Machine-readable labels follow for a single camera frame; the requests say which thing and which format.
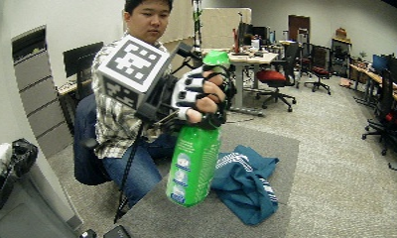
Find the man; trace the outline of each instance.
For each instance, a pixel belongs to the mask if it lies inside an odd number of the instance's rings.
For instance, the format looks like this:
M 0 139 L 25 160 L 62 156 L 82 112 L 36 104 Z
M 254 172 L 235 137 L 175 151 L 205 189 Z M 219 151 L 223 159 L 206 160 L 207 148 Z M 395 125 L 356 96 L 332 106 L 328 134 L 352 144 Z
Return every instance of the man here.
M 163 34 L 167 25 L 171 1 L 125 0 L 124 5 L 124 21 L 128 26 L 126 33 L 165 52 L 166 49 L 157 40 Z M 132 142 L 136 134 L 142 134 L 122 188 L 124 194 L 128 197 L 128 205 L 133 207 L 161 180 L 153 159 L 171 157 L 175 138 L 162 134 L 157 135 L 157 138 L 153 140 L 147 133 L 138 131 L 141 122 L 133 116 L 134 110 L 101 93 L 97 68 L 118 41 L 101 49 L 93 62 L 93 91 L 97 99 L 96 131 L 98 140 L 96 154 L 102 159 L 102 165 L 110 179 L 120 187 L 126 160 L 132 150 Z M 197 100 L 194 107 L 197 110 L 186 110 L 189 123 L 201 121 L 201 113 L 215 112 L 215 103 L 225 99 L 225 93 L 217 86 L 222 82 L 223 78 L 219 75 L 213 76 L 205 81 L 203 92 L 213 95 Z

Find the filing cabinet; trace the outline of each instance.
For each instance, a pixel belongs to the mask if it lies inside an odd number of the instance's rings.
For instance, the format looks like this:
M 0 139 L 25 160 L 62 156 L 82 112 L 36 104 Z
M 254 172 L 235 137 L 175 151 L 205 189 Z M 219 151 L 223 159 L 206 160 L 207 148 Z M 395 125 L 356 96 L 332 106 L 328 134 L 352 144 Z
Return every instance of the filing cabinet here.
M 12 39 L 17 88 L 25 115 L 45 158 L 72 144 L 53 83 L 45 42 L 45 26 Z

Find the plaid shirt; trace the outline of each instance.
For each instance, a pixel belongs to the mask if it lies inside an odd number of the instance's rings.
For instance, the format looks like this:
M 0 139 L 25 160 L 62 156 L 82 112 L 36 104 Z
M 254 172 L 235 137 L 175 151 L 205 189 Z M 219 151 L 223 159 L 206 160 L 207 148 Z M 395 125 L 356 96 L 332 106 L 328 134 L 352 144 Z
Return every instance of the plaid shirt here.
M 96 154 L 100 159 L 121 158 L 125 150 L 133 143 L 139 126 L 139 119 L 133 116 L 134 110 L 101 93 L 102 87 L 97 77 L 97 68 L 120 40 L 102 47 L 92 66 L 93 91 L 97 102 L 96 134 L 98 146 Z M 166 48 L 158 42 L 154 46 L 166 52 Z

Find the man's hand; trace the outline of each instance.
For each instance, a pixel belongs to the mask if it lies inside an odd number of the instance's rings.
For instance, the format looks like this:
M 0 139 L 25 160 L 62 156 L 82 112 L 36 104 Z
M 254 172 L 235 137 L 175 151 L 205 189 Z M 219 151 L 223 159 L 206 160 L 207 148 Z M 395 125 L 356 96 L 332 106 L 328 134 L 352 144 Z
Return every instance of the man's hand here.
M 211 70 L 202 71 L 202 68 L 198 67 L 185 73 L 177 82 L 178 90 L 174 90 L 171 95 L 171 106 L 179 108 L 178 117 L 187 120 L 189 123 L 201 122 L 202 113 L 215 113 L 217 103 L 225 100 L 225 93 L 218 87 L 223 83 L 223 76 L 217 74 L 207 80 L 203 79 L 211 72 Z

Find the white wall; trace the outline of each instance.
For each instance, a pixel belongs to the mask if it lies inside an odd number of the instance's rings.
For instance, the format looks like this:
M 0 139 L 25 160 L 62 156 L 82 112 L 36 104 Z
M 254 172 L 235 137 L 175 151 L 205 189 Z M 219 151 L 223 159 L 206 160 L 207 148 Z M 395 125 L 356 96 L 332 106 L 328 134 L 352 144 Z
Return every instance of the white wall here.
M 366 51 L 397 56 L 397 9 L 380 0 L 202 0 L 205 7 L 251 8 L 251 22 L 277 31 L 288 28 L 288 15 L 310 17 L 310 42 L 330 47 L 336 28 L 346 30 L 351 55 Z
M 121 37 L 124 1 L 6 0 L 4 16 L 12 22 L 10 37 L 45 25 L 50 68 L 56 86 L 66 82 L 62 52 Z
M 22 109 L 13 73 L 10 26 L 14 23 L 4 15 L 8 3 L 6 0 L 0 1 L 0 144 L 25 138 L 37 145 Z M 42 195 L 48 204 L 54 208 L 61 218 L 68 221 L 74 213 L 41 151 L 29 175 L 34 180 L 37 189 L 44 192 Z

